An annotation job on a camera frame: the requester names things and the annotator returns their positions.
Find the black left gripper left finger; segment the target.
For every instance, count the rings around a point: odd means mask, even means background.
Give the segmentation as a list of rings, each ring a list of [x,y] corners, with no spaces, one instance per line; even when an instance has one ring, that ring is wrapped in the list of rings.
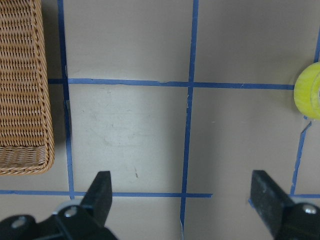
[[[109,233],[105,223],[111,205],[111,173],[100,171],[80,204],[67,206],[58,212],[57,224],[63,233]]]

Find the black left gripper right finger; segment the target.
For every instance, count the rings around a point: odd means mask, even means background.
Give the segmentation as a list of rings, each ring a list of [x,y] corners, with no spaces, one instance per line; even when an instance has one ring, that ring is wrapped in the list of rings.
[[[250,201],[274,240],[320,238],[320,208],[293,200],[264,170],[252,171]]]

